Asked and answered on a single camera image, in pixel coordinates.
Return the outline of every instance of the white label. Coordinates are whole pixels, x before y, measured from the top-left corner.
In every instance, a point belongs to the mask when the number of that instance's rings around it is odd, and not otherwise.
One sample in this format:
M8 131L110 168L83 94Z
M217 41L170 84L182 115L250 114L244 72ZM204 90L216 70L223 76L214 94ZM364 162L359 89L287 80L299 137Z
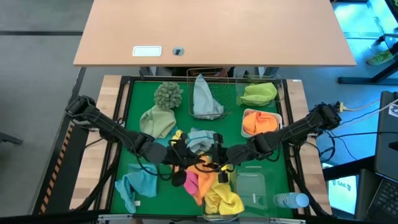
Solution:
M394 104L390 105L390 108L388 109L388 114L398 118L398 106Z
M135 46L132 50L134 57L160 57L162 46Z

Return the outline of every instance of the green knit toy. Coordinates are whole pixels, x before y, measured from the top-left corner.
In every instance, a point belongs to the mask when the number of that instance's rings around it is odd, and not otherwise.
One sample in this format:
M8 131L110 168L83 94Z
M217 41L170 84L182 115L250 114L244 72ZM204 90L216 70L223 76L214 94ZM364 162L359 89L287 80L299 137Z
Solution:
M182 89L175 82L163 82L157 87L155 91L155 104L161 108L172 109L178 107L181 104Z

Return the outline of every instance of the metal basket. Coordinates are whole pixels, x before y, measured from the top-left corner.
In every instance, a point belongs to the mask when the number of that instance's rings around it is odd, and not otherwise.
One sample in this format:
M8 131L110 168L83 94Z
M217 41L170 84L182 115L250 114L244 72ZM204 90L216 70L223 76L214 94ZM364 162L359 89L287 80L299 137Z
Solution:
M218 114L201 114L195 115L193 113L193 89L195 87L195 80L200 74L206 80L207 85L211 91L213 99L215 99L221 106L224 106L223 113ZM188 88L188 105L189 113L196 119L213 119L224 118L227 114L232 113L232 92L231 86L228 82L228 75L226 68L191 68L187 70L187 88Z

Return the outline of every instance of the wooden board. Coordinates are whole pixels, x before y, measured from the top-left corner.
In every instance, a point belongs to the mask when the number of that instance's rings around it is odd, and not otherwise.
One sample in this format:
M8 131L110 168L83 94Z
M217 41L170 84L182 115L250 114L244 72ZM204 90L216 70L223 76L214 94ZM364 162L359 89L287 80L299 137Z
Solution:
M356 65L329 0L95 0L74 64Z
M119 90L119 82L121 76L106 75L99 93L97 107L107 116L112 117L116 98ZM297 121L308 114L307 101L304 95L304 89L301 80L287 80L291 108L294 120ZM122 100L121 111L123 112L126 100ZM287 114L284 103L281 103L284 120L287 121ZM98 133L90 133L87 143L98 139ZM309 142L315 144L315 141L308 139ZM85 197L91 192L100 176L101 166L105 152L106 142L101 141L86 149L81 163L78 180L76 182L75 191L72 197L70 208L75 208L82 203ZM322 167L318 157L318 151L309 145L303 145L300 151L302 160L303 173L305 183L309 191L315 197L315 200L322 208L331 214L331 208L326 191L325 181L323 180ZM106 194L103 194L101 208L104 208Z

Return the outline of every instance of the green mat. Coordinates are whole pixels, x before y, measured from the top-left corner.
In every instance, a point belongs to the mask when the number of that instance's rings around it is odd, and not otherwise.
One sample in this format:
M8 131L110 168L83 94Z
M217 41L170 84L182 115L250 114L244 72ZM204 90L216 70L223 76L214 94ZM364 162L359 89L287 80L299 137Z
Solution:
M139 120L141 115L151 109L154 105L154 92L161 82L134 82L129 114L127 117L126 128L128 130L139 131ZM182 104L179 108L174 109L177 126L184 132L189 132L192 127L216 131L223 135L224 146L232 146L235 144L244 144L246 139L241 135L241 122L243 111L247 106L238 106L233 103L233 112L224 119L214 121L205 121L193 119L188 112L188 93L187 84L180 83L180 87L184 89ZM235 93L235 85L230 85L231 94ZM255 107L256 110L277 113L276 106ZM274 177L272 180L266 180L266 183L272 183L274 194L286 193L289 191L285 162L283 160L283 151L281 151L280 159L277 162L269 161L250 161L244 162L242 166L262 166L266 170L271 170ZM127 165L136 163L136 158L127 151L122 149L121 159L118 167L116 179L119 180L127 173ZM171 171L169 166L160 166L160 172L169 174ZM141 205L137 207L137 214L141 215L201 215L201 207L199 207L192 196L189 195L184 187L173 187L170 181L163 181L158 178L157 196L147 198L136 194L136 200L141 201ZM111 213L128 213L124 206L124 201L117 190L114 191ZM290 209L278 208L268 211L270 217L292 218L293 214Z

